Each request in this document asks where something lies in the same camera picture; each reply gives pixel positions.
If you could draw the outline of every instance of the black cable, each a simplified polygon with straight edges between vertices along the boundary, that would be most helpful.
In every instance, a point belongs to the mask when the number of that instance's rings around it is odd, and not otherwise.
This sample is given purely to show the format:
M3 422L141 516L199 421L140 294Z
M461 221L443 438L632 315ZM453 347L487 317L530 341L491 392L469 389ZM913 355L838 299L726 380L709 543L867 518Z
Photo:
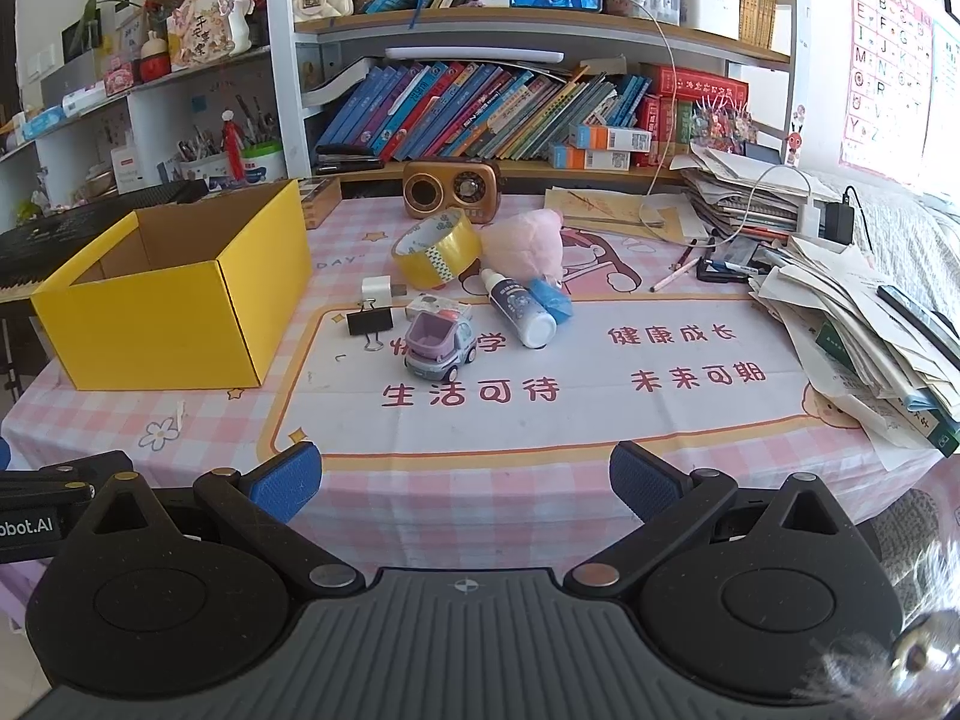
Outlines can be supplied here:
M856 189L854 189L853 186L848 186L847 189L843 190L843 201L847 205L850 205L851 193L853 193L853 196L856 198L856 205L860 209L860 218L863 220L863 231L867 236L867 246L870 247L870 254L876 254L877 252L874 252L874 244L870 240L870 228L867 227L867 217L863 213L863 203L860 202L860 195L856 194Z

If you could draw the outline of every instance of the yellow box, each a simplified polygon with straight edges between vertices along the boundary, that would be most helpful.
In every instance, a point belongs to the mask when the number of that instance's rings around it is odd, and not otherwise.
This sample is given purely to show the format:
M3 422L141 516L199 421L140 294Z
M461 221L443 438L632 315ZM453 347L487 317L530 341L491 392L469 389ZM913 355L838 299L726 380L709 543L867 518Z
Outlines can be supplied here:
M296 181L126 215L32 296L77 389L259 386L310 277Z

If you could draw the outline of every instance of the red tassel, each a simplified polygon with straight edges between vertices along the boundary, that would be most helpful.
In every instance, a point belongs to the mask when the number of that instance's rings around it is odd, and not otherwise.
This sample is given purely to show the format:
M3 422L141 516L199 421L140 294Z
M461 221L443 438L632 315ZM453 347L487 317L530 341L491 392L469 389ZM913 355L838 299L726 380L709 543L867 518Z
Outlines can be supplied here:
M240 127L233 123L233 111L224 111L224 151L229 159L230 174L236 181L243 181L246 172L243 169L243 158L240 156L242 136Z

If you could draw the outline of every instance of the tablecloth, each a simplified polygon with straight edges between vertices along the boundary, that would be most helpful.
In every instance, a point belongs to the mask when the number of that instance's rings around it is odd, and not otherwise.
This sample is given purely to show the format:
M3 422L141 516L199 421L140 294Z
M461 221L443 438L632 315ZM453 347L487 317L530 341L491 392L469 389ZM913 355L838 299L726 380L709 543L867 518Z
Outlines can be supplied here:
M507 196L499 215L541 204L542 196ZM308 233L314 272L259 389L80 392L51 362L0 426L11 447L11 469L121 449L151 484L185 487L216 466L241 471L256 466L258 440L304 328L320 307L355 302L365 276L392 274L395 281L402 280L390 249L410 224L398 197L354 199L342 202L322 227ZM643 286L635 288L643 290L666 276L682 251L655 240L620 243L634 252L634 259L619 275L630 271L640 276ZM598 248L600 260L604 252ZM744 288L704 284L688 274L667 290L731 293ZM464 294L456 282L443 293ZM162 310L162 295L144 299ZM887 507L939 457L934 450L902 451L904 462L888 472L860 429L819 421L726 445L681 446L664 459L684 471L722 469L743 487L779 488L787 474L812 471L859 521ZM383 565L548 565L562 576L637 524L611 492L608 456L599 453L587 460L497 469L325 470L320 492L292 522L368 578ZM0 608L14 620L22 620L40 571L36 563L0 566Z

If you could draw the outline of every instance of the white charging cable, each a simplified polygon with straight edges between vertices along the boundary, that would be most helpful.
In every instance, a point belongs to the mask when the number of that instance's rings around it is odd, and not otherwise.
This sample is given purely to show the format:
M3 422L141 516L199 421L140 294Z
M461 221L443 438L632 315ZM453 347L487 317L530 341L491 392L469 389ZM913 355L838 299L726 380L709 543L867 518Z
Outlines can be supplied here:
M677 113L676 113L677 111L677 64L676 62L674 62L674 59L673 59L673 49L671 49L670 43L667 41L666 35L664 35L664 30L659 25L659 21L656 20L656 16L654 16L653 13L647 10L646 7L642 4L642 2L637 2L636 0L626 0L626 1L631 2L632 4L635 4L640 10L642 10L644 13L647 14L647 16L650 17L650 20L654 23L654 26L656 27L656 31L659 32L659 36L661 36L661 40L664 41L664 45L666 46L666 52L670 55L670 69L673 71L673 95L670 100L670 108L674 113L670 116L670 128L667 130L666 145L664 146L664 154L661 156L661 160L659 161L659 164L656 165L656 172L654 173L653 180L650 182L650 189L647 190L647 196L650 196L650 194L653 194L654 184L656 184L656 180L659 178L659 174L661 173L661 170L664 167L664 162L666 161L666 155L670 148L670 143L673 142L673 132L674 132L674 127L676 125L676 119L677 119ZM754 182L754 186L750 190L750 196L747 197L747 207L743 211L743 220L741 221L740 226L736 228L736 232L733 232L732 235L729 235L723 241L717 241L717 242L714 242L713 244L697 244L693 248L714 248L714 247L718 247L719 245L728 244L734 238L736 238L741 232L743 232L743 228L747 226L747 216L750 214L750 208L752 206L752 203L754 202L754 194L757 193L757 189L760 187L760 183L762 183L762 181L766 178L767 173L771 172L771 170L776 170L777 167L786 167L787 170L793 170L793 172L795 172L800 178L803 178L803 183L806 184L805 205L803 205L802 207L800 207L800 209L798 209L800 213L798 213L798 218L797 218L797 231L800 233L806 234L808 231L805 231L805 229L803 229L805 227L805 225L803 224L803 218L805 217L805 213L803 212L805 211L805 209L809 209L808 211L806 211L806 213L810 214L810 218L812 218L813 212L816 211L816 208L814 208L813 206L813 187L810 186L810 182L808 181L806 176L803 175L803 173L801 173L793 165L771 165L770 167L768 167L767 170L762 172L762 174L760 175L760 178L757 178L757 181ZM659 234L659 232L656 232L656 230L652 228L649 224L645 223L642 216L640 217L640 222L643 224L644 227L650 230L650 232L652 232L661 241L667 242L668 244L688 245L688 243L685 241L671 241L669 238L665 238L663 235Z

